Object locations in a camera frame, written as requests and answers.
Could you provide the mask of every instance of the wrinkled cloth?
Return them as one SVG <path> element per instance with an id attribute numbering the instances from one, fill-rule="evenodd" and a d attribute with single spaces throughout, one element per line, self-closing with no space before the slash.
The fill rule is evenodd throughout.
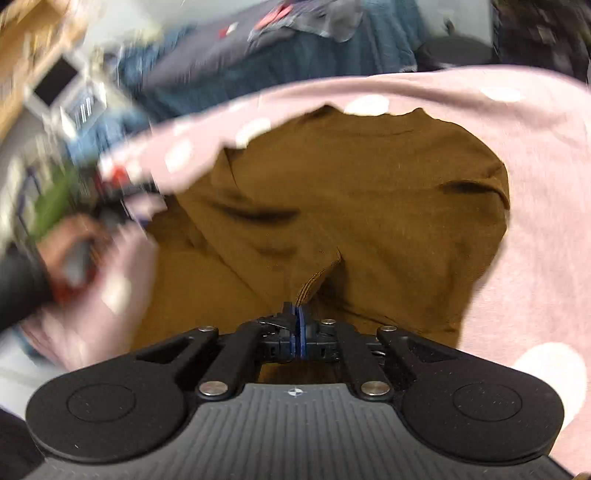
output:
<path id="1" fill-rule="evenodd" d="M 459 348 L 550 383 L 566 408 L 552 456 L 573 472 L 588 470 L 591 96 L 580 83 L 506 66 L 304 82 L 170 122 L 111 159 L 140 163 L 163 190 L 179 192 L 212 168 L 222 145 L 244 145 L 327 101 L 360 115 L 424 108 L 503 160 L 508 232 L 475 289 Z"/>
<path id="2" fill-rule="evenodd" d="M 169 32 L 162 42 L 125 47 L 113 74 L 153 122 L 198 113 L 228 100 L 299 80 L 409 72 L 414 50 L 427 38 L 415 0 L 362 0 L 363 18 L 344 43 L 297 32 L 207 78 L 144 92 L 144 79 L 194 27 Z"/>
<path id="3" fill-rule="evenodd" d="M 452 343 L 508 199 L 503 163 L 463 128 L 324 106 L 225 147 L 154 217 L 158 273 L 134 346 L 205 318 L 233 332 L 286 301 Z"/>
<path id="4" fill-rule="evenodd" d="M 283 5 L 282 0 L 269 0 L 196 28 L 144 77 L 143 90 L 194 82 L 291 38 L 297 30 L 346 41 L 362 15 L 361 0 L 306 0 L 290 4 L 287 15 L 257 28 L 263 17 Z"/>

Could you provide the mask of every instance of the black sleeve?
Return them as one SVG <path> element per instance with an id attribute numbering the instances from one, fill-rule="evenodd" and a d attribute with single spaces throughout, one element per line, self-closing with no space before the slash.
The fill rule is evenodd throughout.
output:
<path id="1" fill-rule="evenodd" d="M 0 332 L 52 298 L 47 272 L 37 253 L 9 249 L 0 260 Z"/>

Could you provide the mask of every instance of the wooden shelf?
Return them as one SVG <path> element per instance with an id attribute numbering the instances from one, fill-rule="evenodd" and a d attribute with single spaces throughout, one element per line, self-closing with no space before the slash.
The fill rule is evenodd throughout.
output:
<path id="1" fill-rule="evenodd" d="M 8 18 L 16 18 L 17 22 L 27 16 L 39 4 L 41 0 L 13 0 L 3 13 L 6 13 Z"/>
<path id="2" fill-rule="evenodd" d="M 47 27 L 56 27 L 64 20 L 65 10 L 54 0 L 33 0 L 23 3 L 24 9 L 18 21 L 13 21 L 0 34 L 0 79 L 8 77 L 14 67 L 22 59 L 23 45 L 27 33 L 35 33 Z M 21 83 L 13 85 L 12 93 L 0 105 L 0 142 L 4 139 L 22 111 L 24 86 L 36 84 L 64 50 L 81 39 L 86 32 L 86 24 L 70 21 L 61 29 L 59 38 L 35 62 L 32 71 L 28 72 Z"/>

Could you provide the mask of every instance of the wall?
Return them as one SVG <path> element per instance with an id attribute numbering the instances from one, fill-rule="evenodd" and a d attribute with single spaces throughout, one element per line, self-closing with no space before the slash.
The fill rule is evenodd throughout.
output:
<path id="1" fill-rule="evenodd" d="M 449 15 L 458 33 L 492 41 L 490 0 L 417 0 L 423 18 L 433 33 L 444 34 Z"/>
<path id="2" fill-rule="evenodd" d="M 135 1 L 160 24 L 203 24 L 262 2 L 262 0 Z"/>
<path id="3" fill-rule="evenodd" d="M 100 0 L 98 5 L 82 45 L 85 53 L 90 53 L 95 45 L 123 39 L 132 30 L 158 26 L 158 22 L 146 13 L 137 0 Z"/>

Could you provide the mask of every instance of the white polka dot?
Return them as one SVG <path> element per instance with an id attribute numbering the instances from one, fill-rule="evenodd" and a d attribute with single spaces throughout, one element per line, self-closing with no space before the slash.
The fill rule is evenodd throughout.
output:
<path id="1" fill-rule="evenodd" d="M 144 169 L 137 160 L 127 162 L 125 165 L 125 171 L 127 172 L 127 176 L 131 183 L 139 182 L 144 176 Z"/>
<path id="2" fill-rule="evenodd" d="M 506 87 L 485 87 L 480 91 L 495 102 L 515 103 L 523 100 L 524 95 L 519 90 Z"/>
<path id="3" fill-rule="evenodd" d="M 345 113 L 358 116 L 378 116 L 388 113 L 390 100 L 384 95 L 365 95 L 345 107 Z"/>
<path id="4" fill-rule="evenodd" d="M 103 293 L 100 299 L 109 310 L 121 315 L 129 305 L 131 298 L 131 282 L 120 274 L 112 274 L 105 279 Z"/>
<path id="5" fill-rule="evenodd" d="M 142 141 L 135 141 L 133 142 L 133 155 L 135 157 L 139 157 L 142 153 L 144 153 L 144 150 L 146 148 L 148 148 L 148 145 L 150 144 L 149 140 L 142 140 Z"/>
<path id="6" fill-rule="evenodd" d="M 129 151 L 126 149 L 124 150 L 117 150 L 113 153 L 113 164 L 114 165 L 124 165 L 129 158 Z"/>
<path id="7" fill-rule="evenodd" d="M 193 143 L 188 138 L 180 141 L 164 157 L 166 168 L 170 173 L 181 170 L 191 159 L 192 153 Z"/>
<path id="8" fill-rule="evenodd" d="M 236 102 L 230 103 L 228 105 L 228 112 L 237 112 L 238 110 L 242 110 L 244 107 L 248 105 L 248 102 L 245 100 L 237 100 Z"/>
<path id="9" fill-rule="evenodd" d="M 229 35 L 230 33 L 232 33 L 234 30 L 236 30 L 236 28 L 238 27 L 238 22 L 234 22 L 232 25 L 230 25 L 228 27 L 228 29 L 226 30 L 226 35 Z"/>
<path id="10" fill-rule="evenodd" d="M 270 129 L 271 120 L 268 118 L 257 118 L 252 122 L 248 122 L 236 134 L 236 146 L 246 148 L 253 138 L 268 132 Z"/>
<path id="11" fill-rule="evenodd" d="M 99 160 L 99 173 L 103 181 L 109 181 L 113 176 L 113 158 L 102 157 Z"/>
<path id="12" fill-rule="evenodd" d="M 174 123 L 173 126 L 173 135 L 175 137 L 178 137 L 179 135 L 182 135 L 183 133 L 191 130 L 191 127 L 193 126 L 193 121 L 192 120 L 177 120 Z"/>
<path id="13" fill-rule="evenodd" d="M 545 381 L 558 392 L 564 404 L 562 428 L 583 408 L 587 393 L 587 369 L 583 357 L 565 343 L 544 343 L 521 355 L 516 370 Z"/>

